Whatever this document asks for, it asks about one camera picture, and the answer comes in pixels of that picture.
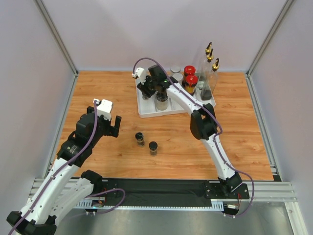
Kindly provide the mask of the black-lid jar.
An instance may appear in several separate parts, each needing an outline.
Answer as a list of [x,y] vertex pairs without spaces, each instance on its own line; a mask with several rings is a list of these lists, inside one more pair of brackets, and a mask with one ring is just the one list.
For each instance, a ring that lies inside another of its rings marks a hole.
[[156,108],[160,111],[166,110],[168,107],[168,96],[164,93],[156,94]]

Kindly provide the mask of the tall jar white beads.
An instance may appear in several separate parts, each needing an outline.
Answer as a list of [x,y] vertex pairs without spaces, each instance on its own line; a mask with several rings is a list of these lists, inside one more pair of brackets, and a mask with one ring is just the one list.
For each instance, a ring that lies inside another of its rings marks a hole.
[[182,85],[184,76],[181,73],[174,73],[173,78],[176,79],[180,85]]

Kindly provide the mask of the white-contents jar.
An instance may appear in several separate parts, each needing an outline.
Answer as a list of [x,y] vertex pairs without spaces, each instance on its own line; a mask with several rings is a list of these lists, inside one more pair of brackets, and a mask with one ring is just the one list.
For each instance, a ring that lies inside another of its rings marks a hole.
[[173,65],[170,67],[170,73],[171,74],[180,73],[180,72],[181,72],[180,66]]

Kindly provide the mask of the small black-cap spice bottle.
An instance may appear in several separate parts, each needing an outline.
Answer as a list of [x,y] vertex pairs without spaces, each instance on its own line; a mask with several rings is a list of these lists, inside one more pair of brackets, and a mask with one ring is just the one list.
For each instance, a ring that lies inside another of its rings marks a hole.
[[137,142],[137,145],[138,145],[138,146],[144,146],[144,145],[145,145],[143,133],[137,132],[137,133],[135,134],[135,139],[136,139],[136,142]]

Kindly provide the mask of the red-lid sauce jar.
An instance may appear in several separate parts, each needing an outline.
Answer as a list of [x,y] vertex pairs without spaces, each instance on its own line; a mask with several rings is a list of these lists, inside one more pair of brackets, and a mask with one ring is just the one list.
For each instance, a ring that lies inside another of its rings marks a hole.
[[195,75],[188,75],[185,77],[184,88],[190,95],[193,95],[197,83],[198,78]]
[[184,77],[187,77],[189,75],[195,75],[195,72],[196,68],[192,65],[185,66],[183,70]]

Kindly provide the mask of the oil bottle with dark sauce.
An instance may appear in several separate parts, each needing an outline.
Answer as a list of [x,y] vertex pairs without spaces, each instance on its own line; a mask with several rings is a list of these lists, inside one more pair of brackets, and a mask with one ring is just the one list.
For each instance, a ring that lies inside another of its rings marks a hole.
[[202,100],[210,100],[213,96],[214,89],[218,82],[218,73],[217,70],[220,66],[220,60],[217,58],[215,62],[212,64],[212,69],[209,74],[206,76],[206,80],[201,90],[201,99]]

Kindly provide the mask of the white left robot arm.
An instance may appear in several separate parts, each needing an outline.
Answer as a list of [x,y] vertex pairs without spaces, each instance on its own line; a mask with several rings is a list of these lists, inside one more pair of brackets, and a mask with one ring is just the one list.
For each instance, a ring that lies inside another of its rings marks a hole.
[[75,185],[62,194],[62,190],[85,160],[92,154],[95,145],[103,136],[118,137],[121,117],[112,121],[112,103],[103,100],[89,106],[76,124],[76,129],[61,145],[57,159],[33,197],[19,211],[12,211],[7,222],[10,234],[53,235],[63,218],[84,198],[103,197],[116,192],[107,190],[102,176],[94,171],[85,171]]

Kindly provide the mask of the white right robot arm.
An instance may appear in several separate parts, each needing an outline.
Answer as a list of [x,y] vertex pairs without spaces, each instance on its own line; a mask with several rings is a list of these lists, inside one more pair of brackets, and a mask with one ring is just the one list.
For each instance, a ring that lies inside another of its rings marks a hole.
[[132,77],[138,81],[137,88],[150,98],[159,92],[178,103],[190,115],[190,131],[208,150],[215,164],[220,191],[225,198],[232,198],[243,184],[242,179],[230,163],[218,137],[218,123],[211,104],[202,104],[189,94],[173,77],[167,75],[159,65],[133,69]]

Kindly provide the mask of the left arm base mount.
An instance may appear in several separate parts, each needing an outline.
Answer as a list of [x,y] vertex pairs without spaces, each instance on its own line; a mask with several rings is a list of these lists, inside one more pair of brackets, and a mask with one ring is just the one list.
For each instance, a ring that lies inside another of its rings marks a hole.
[[95,181],[93,189],[88,195],[88,198],[92,198],[89,207],[85,207],[86,213],[108,213],[119,206],[121,206],[125,200],[125,190],[117,188],[114,185],[113,188],[106,188],[107,183],[102,180]]

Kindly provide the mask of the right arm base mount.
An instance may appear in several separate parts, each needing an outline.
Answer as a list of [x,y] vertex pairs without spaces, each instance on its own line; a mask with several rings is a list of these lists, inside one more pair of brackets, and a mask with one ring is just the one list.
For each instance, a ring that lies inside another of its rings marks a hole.
[[241,180],[207,181],[203,184],[207,199],[249,199],[247,184]]

